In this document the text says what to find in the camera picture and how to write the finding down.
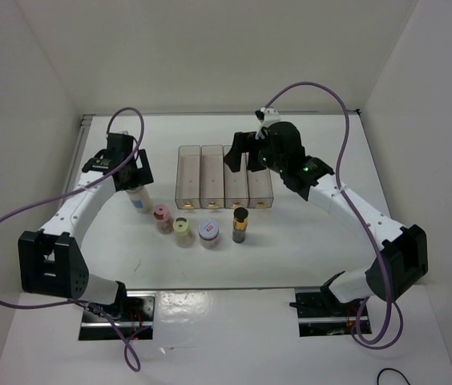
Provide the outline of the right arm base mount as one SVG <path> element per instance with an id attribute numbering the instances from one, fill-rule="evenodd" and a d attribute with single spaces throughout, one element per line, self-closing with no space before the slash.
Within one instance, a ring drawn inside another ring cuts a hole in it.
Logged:
<path id="1" fill-rule="evenodd" d="M 362 300 L 330 302 L 318 287 L 295 290 L 289 306 L 297 312 L 301 337 L 325 337 L 350 334 L 356 324 Z"/>

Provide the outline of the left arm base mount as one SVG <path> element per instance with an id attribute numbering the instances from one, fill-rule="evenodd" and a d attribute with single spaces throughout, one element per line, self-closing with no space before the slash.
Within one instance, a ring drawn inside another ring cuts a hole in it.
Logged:
<path id="1" fill-rule="evenodd" d="M 120 334 L 133 340 L 152 340 L 155 317 L 155 291 L 129 290 L 126 304 L 108 316 Z M 79 328 L 79 341 L 120 340 L 106 318 L 93 310 L 84 310 Z"/>

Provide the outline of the tall silver-lid blue-label spice jar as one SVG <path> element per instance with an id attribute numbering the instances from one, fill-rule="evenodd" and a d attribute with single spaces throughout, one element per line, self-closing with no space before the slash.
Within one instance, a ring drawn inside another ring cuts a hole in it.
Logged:
<path id="1" fill-rule="evenodd" d="M 151 198 L 145 186 L 139 186 L 137 188 L 128 189 L 126 193 L 133 207 L 139 213 L 151 212 L 152 208 Z"/>

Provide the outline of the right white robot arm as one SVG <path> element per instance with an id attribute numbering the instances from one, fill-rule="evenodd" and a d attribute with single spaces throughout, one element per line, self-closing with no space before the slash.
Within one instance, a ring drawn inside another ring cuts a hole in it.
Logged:
<path id="1" fill-rule="evenodd" d="M 232 172 L 239 172 L 243 155 L 248 157 L 249 171 L 274 171 L 289 190 L 351 233 L 374 242 L 377 252 L 371 266 L 335 274 L 321 287 L 321 308 L 327 314 L 340 314 L 358 298 L 376 296 L 395 302 L 427 273 L 425 231 L 387 217 L 342 184 L 332 167 L 306 154 L 294 124 L 280 121 L 258 132 L 235 133 L 224 162 Z"/>

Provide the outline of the pink-lid spice jar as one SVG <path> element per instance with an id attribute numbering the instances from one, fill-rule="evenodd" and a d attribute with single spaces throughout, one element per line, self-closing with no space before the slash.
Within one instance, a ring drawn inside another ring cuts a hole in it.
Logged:
<path id="1" fill-rule="evenodd" d="M 153 217 L 155 227 L 160 233 L 168 234 L 173 231 L 173 218 L 165 204 L 158 204 L 153 208 Z"/>

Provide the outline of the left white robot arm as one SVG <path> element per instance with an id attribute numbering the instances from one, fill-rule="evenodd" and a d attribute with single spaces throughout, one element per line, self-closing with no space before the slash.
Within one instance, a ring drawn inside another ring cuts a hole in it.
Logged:
<path id="1" fill-rule="evenodd" d="M 135 138 L 126 132 L 111 133 L 107 146 L 83 166 L 74 195 L 36 232 L 26 231 L 18 240 L 22 288 L 27 293 L 100 304 L 110 320 L 120 320 L 129 311 L 125 285 L 89 272 L 80 246 L 87 230 L 104 204 L 125 191 L 137 209 L 146 209 L 145 186 L 153 182 L 146 151 L 116 174 L 100 180 L 131 155 Z"/>

